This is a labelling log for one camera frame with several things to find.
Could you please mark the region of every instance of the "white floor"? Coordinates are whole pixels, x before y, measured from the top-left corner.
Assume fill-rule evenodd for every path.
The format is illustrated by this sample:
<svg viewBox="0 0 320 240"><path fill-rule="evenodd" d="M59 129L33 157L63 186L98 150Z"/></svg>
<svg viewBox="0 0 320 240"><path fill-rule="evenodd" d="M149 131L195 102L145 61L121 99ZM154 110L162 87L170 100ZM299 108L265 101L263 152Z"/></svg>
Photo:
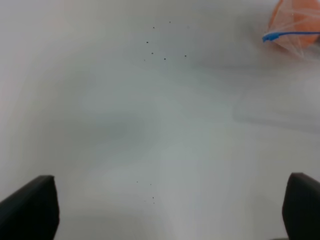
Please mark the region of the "white floor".
<svg viewBox="0 0 320 240"><path fill-rule="evenodd" d="M261 43L274 4L1 1L0 197L55 175L57 240L286 237L320 70Z"/></svg>

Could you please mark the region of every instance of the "orange object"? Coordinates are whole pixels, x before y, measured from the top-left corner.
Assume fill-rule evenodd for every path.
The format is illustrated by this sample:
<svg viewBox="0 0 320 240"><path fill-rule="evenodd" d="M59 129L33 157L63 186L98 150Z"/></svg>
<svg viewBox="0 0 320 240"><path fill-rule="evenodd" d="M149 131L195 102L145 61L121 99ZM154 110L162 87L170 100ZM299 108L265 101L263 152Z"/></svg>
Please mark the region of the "orange object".
<svg viewBox="0 0 320 240"><path fill-rule="evenodd" d="M269 32L320 32L320 1L279 0L270 22ZM319 35L284 36L275 42L285 47L307 48L314 44Z"/></svg>

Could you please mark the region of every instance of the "black object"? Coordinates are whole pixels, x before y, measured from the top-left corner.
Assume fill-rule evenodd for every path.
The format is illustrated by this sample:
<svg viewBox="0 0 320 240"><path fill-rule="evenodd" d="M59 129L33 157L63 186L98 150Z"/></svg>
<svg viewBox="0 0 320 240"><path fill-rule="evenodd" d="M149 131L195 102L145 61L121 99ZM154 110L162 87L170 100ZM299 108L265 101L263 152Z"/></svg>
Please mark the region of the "black object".
<svg viewBox="0 0 320 240"><path fill-rule="evenodd" d="M0 202L0 240L52 240L58 225L53 176L39 176Z"/></svg>
<svg viewBox="0 0 320 240"><path fill-rule="evenodd" d="M286 187L282 217L290 240L320 239L320 183L292 173Z"/></svg>

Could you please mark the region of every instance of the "blue string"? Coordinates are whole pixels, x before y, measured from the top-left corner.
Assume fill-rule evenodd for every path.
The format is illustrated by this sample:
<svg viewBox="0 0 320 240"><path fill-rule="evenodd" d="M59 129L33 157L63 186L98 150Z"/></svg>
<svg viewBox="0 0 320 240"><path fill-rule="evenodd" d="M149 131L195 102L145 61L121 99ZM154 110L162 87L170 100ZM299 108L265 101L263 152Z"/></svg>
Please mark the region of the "blue string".
<svg viewBox="0 0 320 240"><path fill-rule="evenodd" d="M262 41L273 41L283 35L320 35L320 31L287 31L287 32L272 32L262 37Z"/></svg>

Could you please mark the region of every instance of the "white backdrop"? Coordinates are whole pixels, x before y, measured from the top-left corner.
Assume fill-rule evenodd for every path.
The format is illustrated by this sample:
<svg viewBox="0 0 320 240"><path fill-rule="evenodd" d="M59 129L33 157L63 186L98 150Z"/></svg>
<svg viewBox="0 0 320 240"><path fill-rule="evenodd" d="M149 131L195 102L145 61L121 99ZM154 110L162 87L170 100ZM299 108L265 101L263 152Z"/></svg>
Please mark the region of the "white backdrop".
<svg viewBox="0 0 320 240"><path fill-rule="evenodd" d="M57 240L286 237L319 70L262 44L274 4L2 0L0 197L55 175Z"/></svg>

